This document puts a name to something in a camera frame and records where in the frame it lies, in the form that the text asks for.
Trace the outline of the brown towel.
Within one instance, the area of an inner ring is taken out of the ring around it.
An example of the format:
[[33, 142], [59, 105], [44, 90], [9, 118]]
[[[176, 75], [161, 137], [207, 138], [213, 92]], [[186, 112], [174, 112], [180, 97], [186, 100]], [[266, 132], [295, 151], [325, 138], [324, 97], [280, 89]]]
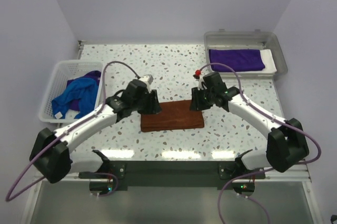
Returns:
[[162, 111], [155, 115], [141, 115], [141, 132], [204, 128], [201, 111], [190, 110], [191, 100], [160, 103]]

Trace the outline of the blue towel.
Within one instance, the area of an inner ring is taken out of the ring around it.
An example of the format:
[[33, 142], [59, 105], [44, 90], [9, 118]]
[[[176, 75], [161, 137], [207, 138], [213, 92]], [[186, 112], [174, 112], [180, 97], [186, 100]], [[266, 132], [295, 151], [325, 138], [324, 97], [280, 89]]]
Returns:
[[65, 119], [65, 115], [72, 110], [73, 101], [78, 101], [78, 113], [74, 117], [80, 119], [95, 109], [98, 84], [91, 78], [73, 80], [64, 92], [51, 101], [52, 112], [56, 119]]

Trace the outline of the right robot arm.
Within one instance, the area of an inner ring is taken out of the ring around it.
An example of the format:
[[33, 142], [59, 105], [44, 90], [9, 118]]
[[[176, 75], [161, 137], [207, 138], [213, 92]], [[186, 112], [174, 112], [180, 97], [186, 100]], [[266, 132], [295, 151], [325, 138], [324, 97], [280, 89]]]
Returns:
[[192, 88], [190, 110], [204, 111], [216, 106], [232, 113], [257, 129], [266, 138], [265, 150], [247, 150], [234, 161], [234, 175], [248, 177], [254, 170], [271, 167], [285, 172], [309, 154], [302, 125], [297, 119], [286, 120], [250, 101], [240, 89], [227, 87], [217, 72], [202, 76], [197, 70], [198, 86]]

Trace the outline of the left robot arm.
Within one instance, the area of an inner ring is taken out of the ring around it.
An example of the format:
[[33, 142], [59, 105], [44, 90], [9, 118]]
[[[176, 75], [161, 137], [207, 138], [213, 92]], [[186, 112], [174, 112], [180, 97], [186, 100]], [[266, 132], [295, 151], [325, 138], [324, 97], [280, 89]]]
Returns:
[[104, 178], [110, 170], [110, 160], [99, 150], [89, 154], [77, 154], [75, 149], [97, 132], [129, 117], [133, 112], [154, 115], [161, 112], [157, 91], [151, 88], [152, 75], [129, 82], [121, 96], [106, 98], [81, 119], [65, 127], [51, 131], [41, 130], [29, 157], [35, 168], [50, 183], [61, 181], [70, 173], [92, 172]]

